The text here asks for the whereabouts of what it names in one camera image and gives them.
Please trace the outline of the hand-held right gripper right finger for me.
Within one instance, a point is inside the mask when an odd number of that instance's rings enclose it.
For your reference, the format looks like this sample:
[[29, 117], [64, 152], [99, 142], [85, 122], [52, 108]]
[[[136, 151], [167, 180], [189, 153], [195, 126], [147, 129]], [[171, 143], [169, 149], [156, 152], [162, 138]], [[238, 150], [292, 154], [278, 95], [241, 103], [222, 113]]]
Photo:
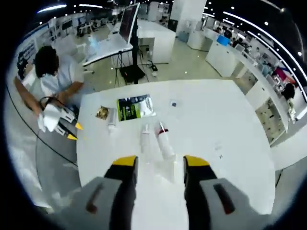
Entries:
[[233, 164], [218, 172], [206, 160], [184, 156], [185, 200], [191, 230], [267, 230], [274, 184]]

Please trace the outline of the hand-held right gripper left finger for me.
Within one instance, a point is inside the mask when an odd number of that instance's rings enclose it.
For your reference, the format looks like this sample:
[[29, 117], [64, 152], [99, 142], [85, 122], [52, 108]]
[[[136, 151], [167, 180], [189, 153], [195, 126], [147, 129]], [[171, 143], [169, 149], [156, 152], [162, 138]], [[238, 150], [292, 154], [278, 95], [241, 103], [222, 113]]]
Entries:
[[66, 230], [130, 230], [136, 199], [137, 156], [114, 161], [74, 196], [61, 218]]

